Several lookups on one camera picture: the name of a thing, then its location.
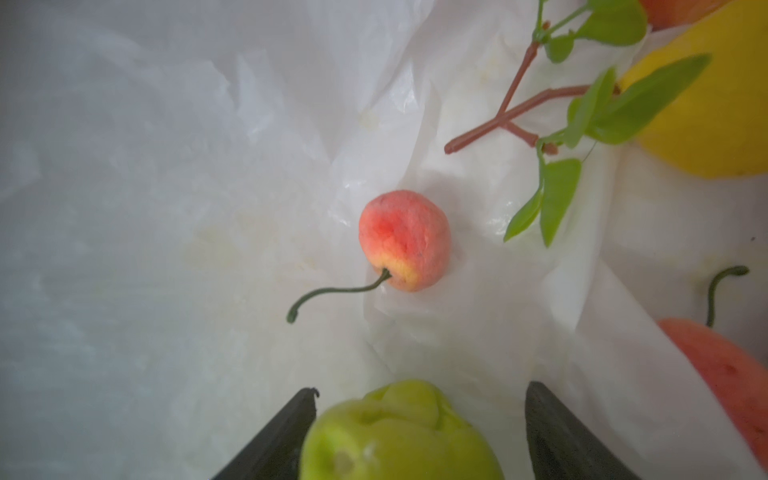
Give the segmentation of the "green fake fruit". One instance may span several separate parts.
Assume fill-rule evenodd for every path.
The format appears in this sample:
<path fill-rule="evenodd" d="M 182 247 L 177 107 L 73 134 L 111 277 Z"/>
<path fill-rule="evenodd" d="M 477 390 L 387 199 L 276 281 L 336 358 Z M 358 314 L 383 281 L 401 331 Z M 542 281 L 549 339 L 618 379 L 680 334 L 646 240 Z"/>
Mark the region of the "green fake fruit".
<path fill-rule="evenodd" d="M 485 437 L 434 385 L 405 380 L 330 407 L 302 445 L 301 479 L 502 479 Z"/>

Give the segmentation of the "white plastic bag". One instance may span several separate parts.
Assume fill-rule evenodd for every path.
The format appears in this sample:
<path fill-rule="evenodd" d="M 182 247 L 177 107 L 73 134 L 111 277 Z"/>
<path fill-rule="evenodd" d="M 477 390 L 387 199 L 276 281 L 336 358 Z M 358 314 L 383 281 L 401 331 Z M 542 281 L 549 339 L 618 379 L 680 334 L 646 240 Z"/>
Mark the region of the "white plastic bag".
<path fill-rule="evenodd" d="M 206 479 L 299 389 L 319 406 L 434 383 L 532 475 L 545 382 L 646 479 L 760 479 L 656 326 L 699 317 L 767 355 L 767 180 L 707 181 L 583 141 L 557 239 L 505 241 L 538 183 L 493 116 L 538 16 L 575 1 L 5 1 L 1 475 Z M 446 214 L 433 286 L 384 283 L 364 207 Z"/>

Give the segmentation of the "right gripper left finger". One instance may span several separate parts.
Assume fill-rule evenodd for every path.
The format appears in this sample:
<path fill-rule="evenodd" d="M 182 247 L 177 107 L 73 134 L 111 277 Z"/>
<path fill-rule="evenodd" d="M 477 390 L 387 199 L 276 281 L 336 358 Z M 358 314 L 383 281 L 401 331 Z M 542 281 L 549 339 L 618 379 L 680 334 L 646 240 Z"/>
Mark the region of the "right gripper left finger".
<path fill-rule="evenodd" d="M 316 419 L 316 388 L 300 389 L 213 480 L 296 480 L 303 442 Z"/>

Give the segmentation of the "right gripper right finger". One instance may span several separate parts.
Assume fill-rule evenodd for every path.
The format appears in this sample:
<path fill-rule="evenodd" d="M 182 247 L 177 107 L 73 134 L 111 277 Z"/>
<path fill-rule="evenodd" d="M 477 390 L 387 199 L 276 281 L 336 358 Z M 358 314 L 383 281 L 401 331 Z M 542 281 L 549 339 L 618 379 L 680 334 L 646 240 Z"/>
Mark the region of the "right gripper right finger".
<path fill-rule="evenodd" d="M 525 422 L 536 480 L 639 480 L 542 382 L 527 387 Z"/>

